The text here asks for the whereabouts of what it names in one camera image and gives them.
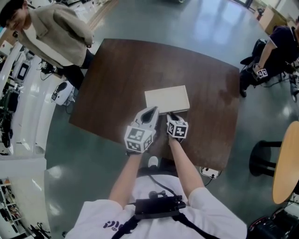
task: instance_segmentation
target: shoe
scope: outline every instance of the shoe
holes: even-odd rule
[[[158,167],[159,160],[157,157],[153,156],[149,159],[148,167],[150,168],[151,166],[157,166]]]
[[[240,94],[241,94],[242,97],[244,97],[244,98],[247,96],[246,90],[243,90],[243,89],[240,89]]]

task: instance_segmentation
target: white sneaker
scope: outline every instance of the white sneaker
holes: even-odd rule
[[[148,167],[156,165],[158,167],[159,160],[157,157],[153,156],[149,159]]]

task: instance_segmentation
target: white t-shirt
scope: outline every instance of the white t-shirt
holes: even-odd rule
[[[159,183],[183,195],[179,179],[168,175],[153,176]],[[156,185],[148,176],[137,178],[132,195],[134,199],[149,198],[149,192],[161,192],[164,189]],[[75,227],[66,239],[110,239],[135,212],[135,206],[127,205],[123,209],[117,202],[97,200],[85,202]],[[203,231],[220,239],[245,239],[246,225],[226,206],[218,201],[206,188],[197,188],[189,196],[188,206],[180,210],[189,221]],[[141,220],[131,234],[121,239],[183,239],[203,237],[192,228],[186,227],[172,218]]]
[[[54,61],[58,62],[62,66],[70,66],[73,65],[70,61],[65,59],[61,54],[59,54],[57,51],[53,50],[51,47],[49,47],[47,44],[43,43],[40,40],[37,40],[36,38],[36,29],[34,28],[33,24],[30,25],[30,27],[27,30],[24,30],[26,36],[28,39],[37,46],[44,54],[46,54],[48,57],[53,59]]]

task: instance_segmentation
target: metal stand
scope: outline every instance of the metal stand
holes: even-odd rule
[[[249,169],[253,176],[265,174],[274,176],[276,163],[270,162],[271,149],[270,147],[281,147],[282,142],[267,142],[259,141],[251,151],[249,160]]]

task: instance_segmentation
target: round wooden table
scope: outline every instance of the round wooden table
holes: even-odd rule
[[[280,147],[276,164],[270,162],[270,147]],[[290,124],[282,142],[258,142],[251,152],[249,169],[254,176],[273,176],[273,200],[283,203],[299,181],[299,122]]]

